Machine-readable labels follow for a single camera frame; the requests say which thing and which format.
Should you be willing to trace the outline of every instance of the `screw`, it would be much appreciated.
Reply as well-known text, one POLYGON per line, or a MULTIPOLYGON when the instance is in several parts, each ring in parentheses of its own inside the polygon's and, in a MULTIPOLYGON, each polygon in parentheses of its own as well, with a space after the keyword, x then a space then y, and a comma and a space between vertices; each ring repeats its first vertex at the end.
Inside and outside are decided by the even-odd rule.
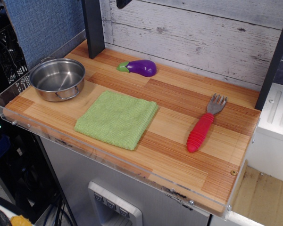
POLYGON ((236 175, 237 175, 237 171, 232 170, 232 171, 231 171, 231 174, 232 174, 233 176, 236 176, 236 175))

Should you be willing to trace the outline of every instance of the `green cloth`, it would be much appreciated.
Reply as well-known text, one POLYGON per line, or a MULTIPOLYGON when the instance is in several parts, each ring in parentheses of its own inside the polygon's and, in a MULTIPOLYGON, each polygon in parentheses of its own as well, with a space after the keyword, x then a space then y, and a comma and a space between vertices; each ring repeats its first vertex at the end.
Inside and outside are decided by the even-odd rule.
POLYGON ((77 132, 133 150, 153 118, 158 105, 111 91, 103 92, 80 117, 77 132))

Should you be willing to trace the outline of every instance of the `toy eggplant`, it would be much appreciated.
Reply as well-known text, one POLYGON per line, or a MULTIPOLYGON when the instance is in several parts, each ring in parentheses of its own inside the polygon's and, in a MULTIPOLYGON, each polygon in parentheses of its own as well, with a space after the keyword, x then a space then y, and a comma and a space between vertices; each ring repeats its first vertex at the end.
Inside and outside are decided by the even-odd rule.
POLYGON ((151 77, 156 74, 157 69, 154 62, 150 60, 126 61, 118 65, 117 70, 120 72, 133 72, 145 77, 151 77))

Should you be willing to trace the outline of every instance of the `silver cabinet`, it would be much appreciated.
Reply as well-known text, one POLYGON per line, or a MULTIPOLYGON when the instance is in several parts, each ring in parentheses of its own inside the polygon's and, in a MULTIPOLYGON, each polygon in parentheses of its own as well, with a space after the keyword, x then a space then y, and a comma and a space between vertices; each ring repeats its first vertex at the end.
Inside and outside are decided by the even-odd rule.
POLYGON ((92 200, 96 197, 89 194, 93 191, 88 189, 90 182, 140 210, 143 226, 208 225, 210 214, 183 205, 169 194, 147 185, 146 180, 137 180, 134 175, 126 175, 51 140, 41 140, 78 226, 107 225, 105 222, 109 222, 109 219, 102 220, 105 210, 107 218, 118 216, 111 214, 113 212, 107 205, 101 207, 104 210, 99 214, 97 207, 92 204, 98 200, 92 200))

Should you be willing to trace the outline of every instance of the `floor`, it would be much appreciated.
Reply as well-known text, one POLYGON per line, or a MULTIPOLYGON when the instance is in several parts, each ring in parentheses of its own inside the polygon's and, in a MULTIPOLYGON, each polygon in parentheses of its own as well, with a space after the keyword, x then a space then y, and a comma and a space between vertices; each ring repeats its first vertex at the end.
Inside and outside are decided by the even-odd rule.
POLYGON ((247 167, 233 211, 265 226, 283 226, 283 181, 247 167))
MULTIPOLYGON (((10 199, 8 198, 8 196, 2 189, 1 185, 0 185, 0 197, 10 202, 10 199)), ((56 212, 57 212, 57 208, 55 207, 52 208, 51 206, 48 207, 48 209, 44 212, 44 214, 39 218, 39 220, 37 220, 37 222, 34 225, 35 226, 53 226, 55 222, 56 212)), ((61 226, 71 226, 65 214, 62 215, 60 225, 61 226)))

